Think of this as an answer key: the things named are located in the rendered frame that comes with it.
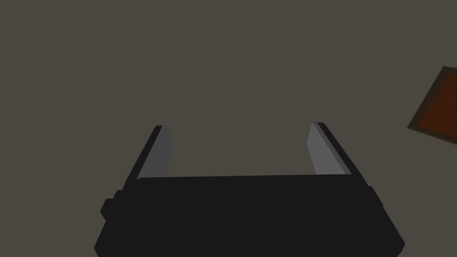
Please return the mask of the brown framed wall picture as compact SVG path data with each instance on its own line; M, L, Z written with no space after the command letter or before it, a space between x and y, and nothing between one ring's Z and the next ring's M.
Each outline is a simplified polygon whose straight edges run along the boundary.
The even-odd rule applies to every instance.
M457 68L441 68L407 128L457 145Z

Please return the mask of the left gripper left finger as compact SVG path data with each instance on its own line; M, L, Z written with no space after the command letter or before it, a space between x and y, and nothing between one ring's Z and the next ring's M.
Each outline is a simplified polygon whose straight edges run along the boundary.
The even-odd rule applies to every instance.
M169 127L156 126L129 173L129 180L167 177L171 151L172 140Z

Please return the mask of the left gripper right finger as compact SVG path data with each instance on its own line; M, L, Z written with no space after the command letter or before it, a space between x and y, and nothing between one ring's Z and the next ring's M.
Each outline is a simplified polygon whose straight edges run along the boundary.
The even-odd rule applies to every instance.
M325 123L311 124L307 149L316 174L359 176L359 170Z

